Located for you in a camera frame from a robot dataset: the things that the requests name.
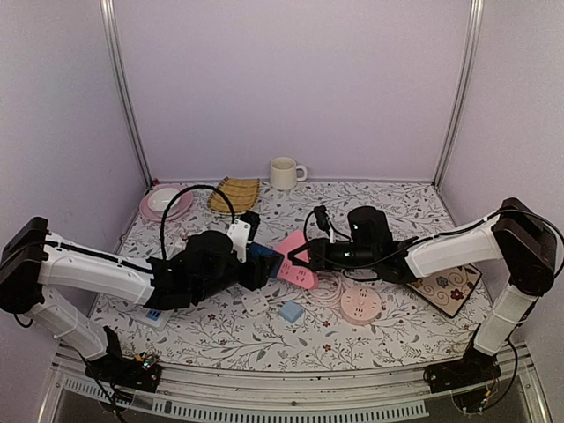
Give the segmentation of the dark blue cube adapter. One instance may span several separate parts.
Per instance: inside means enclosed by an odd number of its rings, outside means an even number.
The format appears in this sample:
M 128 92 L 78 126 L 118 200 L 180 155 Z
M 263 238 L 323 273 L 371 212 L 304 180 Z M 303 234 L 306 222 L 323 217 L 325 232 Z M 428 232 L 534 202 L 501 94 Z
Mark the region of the dark blue cube adapter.
M 283 260 L 283 256 L 276 250 L 256 242 L 252 242 L 250 244 L 249 256 L 252 258 L 265 257 L 273 259 L 275 263 L 281 263 Z

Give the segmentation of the pink power strip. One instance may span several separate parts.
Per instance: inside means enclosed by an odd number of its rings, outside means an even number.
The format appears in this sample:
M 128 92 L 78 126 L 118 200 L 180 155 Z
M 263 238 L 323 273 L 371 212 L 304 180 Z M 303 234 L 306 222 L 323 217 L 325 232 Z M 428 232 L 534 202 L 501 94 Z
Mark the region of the pink power strip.
M 288 258 L 287 254 L 305 243 L 303 232 L 300 230 L 294 231 L 286 237 L 278 246 L 275 251 L 284 256 L 282 264 L 278 270 L 277 279 L 291 283 L 295 286 L 306 290 L 316 289 L 318 287 L 318 277 L 311 270 L 294 265 Z

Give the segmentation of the light blue plug adapter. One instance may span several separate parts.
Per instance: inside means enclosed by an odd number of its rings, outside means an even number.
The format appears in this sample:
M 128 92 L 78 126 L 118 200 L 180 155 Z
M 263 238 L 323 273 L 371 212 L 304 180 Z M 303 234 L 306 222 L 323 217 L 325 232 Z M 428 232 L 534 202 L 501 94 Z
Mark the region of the light blue plug adapter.
M 282 305 L 278 314 L 289 323 L 296 323 L 304 312 L 303 307 L 293 301 L 288 301 Z

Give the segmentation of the round pink socket hub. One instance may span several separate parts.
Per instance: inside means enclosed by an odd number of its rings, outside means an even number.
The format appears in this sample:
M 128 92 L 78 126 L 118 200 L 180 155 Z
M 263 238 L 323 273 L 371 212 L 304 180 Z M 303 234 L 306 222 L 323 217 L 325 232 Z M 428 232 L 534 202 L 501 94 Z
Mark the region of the round pink socket hub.
M 382 299 L 370 287 L 353 286 L 345 289 L 341 295 L 341 316 L 350 324 L 364 326 L 382 316 Z

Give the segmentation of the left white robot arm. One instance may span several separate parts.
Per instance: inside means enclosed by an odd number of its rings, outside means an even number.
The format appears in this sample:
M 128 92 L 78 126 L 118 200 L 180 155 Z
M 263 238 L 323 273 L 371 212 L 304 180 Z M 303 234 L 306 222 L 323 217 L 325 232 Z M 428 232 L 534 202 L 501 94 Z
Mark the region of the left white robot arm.
M 1 309 L 29 316 L 95 361 L 111 382 L 124 382 L 131 365 L 117 335 L 79 312 L 57 287 L 103 293 L 158 311 L 196 306 L 236 284 L 255 291 L 283 261 L 278 252 L 254 242 L 256 229 L 255 223 L 237 219 L 226 233 L 191 235 L 170 258 L 143 260 L 74 244 L 35 217 L 2 252 Z

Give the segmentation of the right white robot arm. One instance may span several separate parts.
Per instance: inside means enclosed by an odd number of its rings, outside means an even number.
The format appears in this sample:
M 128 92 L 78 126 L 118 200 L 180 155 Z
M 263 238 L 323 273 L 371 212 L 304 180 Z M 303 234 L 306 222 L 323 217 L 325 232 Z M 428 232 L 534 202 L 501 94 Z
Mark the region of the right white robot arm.
M 371 270 L 398 285 L 466 264 L 505 263 L 508 283 L 476 329 L 472 352 L 457 362 L 456 377 L 464 384 L 488 372 L 488 356 L 501 349 L 563 271 L 562 231 L 515 197 L 484 218 L 425 238 L 395 240 L 385 212 L 373 206 L 353 209 L 347 220 L 349 240 L 305 239 L 287 258 L 312 272 Z

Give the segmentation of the white bowl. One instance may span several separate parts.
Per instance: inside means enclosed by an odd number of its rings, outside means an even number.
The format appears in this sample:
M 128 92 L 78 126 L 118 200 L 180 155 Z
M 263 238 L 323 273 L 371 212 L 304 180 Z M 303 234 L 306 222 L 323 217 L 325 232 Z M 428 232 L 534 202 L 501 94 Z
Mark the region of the white bowl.
M 162 213 L 169 205 L 176 207 L 175 196 L 180 192 L 177 188 L 162 188 L 154 190 L 147 198 L 148 208 L 155 213 Z

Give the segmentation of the cream ceramic mug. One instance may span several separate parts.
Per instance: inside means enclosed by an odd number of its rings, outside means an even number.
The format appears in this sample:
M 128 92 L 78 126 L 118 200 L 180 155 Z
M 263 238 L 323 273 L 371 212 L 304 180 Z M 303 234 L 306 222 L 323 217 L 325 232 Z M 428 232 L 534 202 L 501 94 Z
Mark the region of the cream ceramic mug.
M 270 185 L 278 190 L 290 190 L 308 178 L 308 170 L 294 159 L 278 157 L 270 163 Z

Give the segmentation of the floral square tray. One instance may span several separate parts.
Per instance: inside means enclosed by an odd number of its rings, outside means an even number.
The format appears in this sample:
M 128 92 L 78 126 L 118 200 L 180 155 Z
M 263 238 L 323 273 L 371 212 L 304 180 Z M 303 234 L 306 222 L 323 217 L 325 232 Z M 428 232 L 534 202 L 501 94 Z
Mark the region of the floral square tray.
M 445 316 L 454 318 L 481 278 L 481 271 L 474 265 L 467 264 L 418 278 L 407 286 Z

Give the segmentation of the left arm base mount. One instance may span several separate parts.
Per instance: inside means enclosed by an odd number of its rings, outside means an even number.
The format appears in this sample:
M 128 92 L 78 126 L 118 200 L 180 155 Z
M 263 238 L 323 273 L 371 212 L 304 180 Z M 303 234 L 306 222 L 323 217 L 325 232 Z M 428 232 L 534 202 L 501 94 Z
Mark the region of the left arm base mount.
M 112 387 L 155 393 L 162 373 L 159 357 L 147 352 L 125 357 L 117 334 L 108 326 L 103 330 L 108 342 L 105 354 L 86 361 L 85 375 L 99 382 L 108 382 Z

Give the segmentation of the aluminium front rail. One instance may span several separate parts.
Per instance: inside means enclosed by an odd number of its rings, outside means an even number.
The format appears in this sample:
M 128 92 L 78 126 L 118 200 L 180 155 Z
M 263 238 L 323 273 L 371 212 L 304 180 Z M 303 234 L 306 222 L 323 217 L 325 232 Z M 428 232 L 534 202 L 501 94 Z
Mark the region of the aluminium front rail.
M 553 422 L 527 346 L 503 348 L 498 364 L 489 407 L 477 415 L 455 399 L 487 383 L 433 393 L 425 364 L 305 373 L 165 365 L 156 392 L 127 390 L 121 406 L 127 421 L 137 412 L 194 422 Z

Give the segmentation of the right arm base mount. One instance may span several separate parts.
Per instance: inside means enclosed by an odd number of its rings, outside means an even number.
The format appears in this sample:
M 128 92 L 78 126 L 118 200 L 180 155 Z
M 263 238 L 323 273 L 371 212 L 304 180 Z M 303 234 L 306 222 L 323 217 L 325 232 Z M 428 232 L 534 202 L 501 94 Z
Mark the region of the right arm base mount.
M 423 372 L 423 379 L 432 393 L 490 382 L 500 376 L 496 354 L 487 355 L 477 350 L 473 339 L 460 359 L 426 366 Z

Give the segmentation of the left aluminium corner post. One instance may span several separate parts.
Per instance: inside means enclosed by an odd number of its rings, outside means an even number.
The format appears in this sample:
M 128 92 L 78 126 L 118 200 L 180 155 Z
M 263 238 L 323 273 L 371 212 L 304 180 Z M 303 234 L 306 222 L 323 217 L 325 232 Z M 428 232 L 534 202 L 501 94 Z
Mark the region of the left aluminium corner post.
M 125 65 L 122 57 L 122 49 L 119 38 L 117 18 L 115 15 L 115 2 L 112 0 L 100 0 L 100 11 L 102 25 L 106 37 L 110 62 L 114 72 L 115 85 L 121 103 L 126 129 L 129 134 L 134 156 L 139 172 L 146 188 L 152 186 L 153 178 L 146 158 L 145 149 L 142 145 L 137 118 L 133 107 L 133 101 L 128 87 Z

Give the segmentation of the aluminium corner post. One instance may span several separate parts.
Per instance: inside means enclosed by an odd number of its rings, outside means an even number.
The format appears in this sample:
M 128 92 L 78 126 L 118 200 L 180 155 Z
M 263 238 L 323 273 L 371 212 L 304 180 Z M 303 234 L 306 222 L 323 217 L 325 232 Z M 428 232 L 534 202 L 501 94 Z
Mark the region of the aluminium corner post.
M 471 84 L 471 76 L 479 48 L 479 37 L 483 18 L 485 2 L 483 0 L 471 0 L 469 18 L 467 22 L 464 49 L 459 76 L 456 84 L 453 105 L 450 111 L 447 129 L 437 166 L 434 171 L 432 184 L 437 190 L 442 188 L 446 179 L 450 159 L 452 157 L 457 134 L 462 121 L 464 106 Z
M 115 85 L 121 103 L 126 129 L 129 134 L 134 156 L 139 172 L 146 188 L 152 186 L 153 178 L 146 158 L 145 149 L 142 145 L 137 118 L 133 107 L 133 101 L 128 87 L 125 65 L 122 57 L 122 49 L 119 38 L 117 18 L 115 15 L 115 2 L 112 0 L 100 0 L 100 11 L 102 25 L 106 37 L 110 62 L 114 72 Z

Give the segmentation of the right aluminium corner post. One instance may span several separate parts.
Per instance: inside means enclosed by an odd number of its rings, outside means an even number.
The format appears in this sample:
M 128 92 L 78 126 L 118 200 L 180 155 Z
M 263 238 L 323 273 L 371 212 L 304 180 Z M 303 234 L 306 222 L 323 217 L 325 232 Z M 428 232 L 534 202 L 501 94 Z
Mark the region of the right aluminium corner post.
M 442 188 L 446 179 L 450 159 L 452 157 L 457 134 L 462 121 L 464 106 L 471 84 L 471 76 L 479 48 L 479 37 L 483 18 L 485 2 L 483 0 L 471 0 L 469 18 L 467 22 L 464 49 L 459 76 L 456 84 L 453 105 L 450 111 L 447 129 L 437 166 L 434 171 L 432 184 L 437 190 Z

